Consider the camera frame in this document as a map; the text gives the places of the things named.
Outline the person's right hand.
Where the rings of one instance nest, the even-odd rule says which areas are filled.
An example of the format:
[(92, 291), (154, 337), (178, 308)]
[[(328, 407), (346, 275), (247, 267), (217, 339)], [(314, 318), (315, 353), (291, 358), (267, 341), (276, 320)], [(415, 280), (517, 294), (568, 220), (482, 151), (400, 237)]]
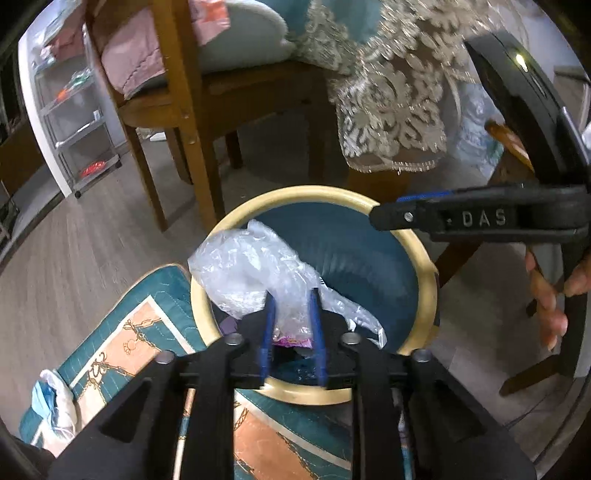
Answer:
[[(549, 351), (568, 329), (568, 318), (557, 306), (558, 292), (541, 273), (536, 256), (526, 247), (525, 267), (530, 280), (530, 292), (537, 302), (541, 344)], [(587, 255), (564, 282), (562, 293), (574, 297), (590, 291), (590, 255)]]

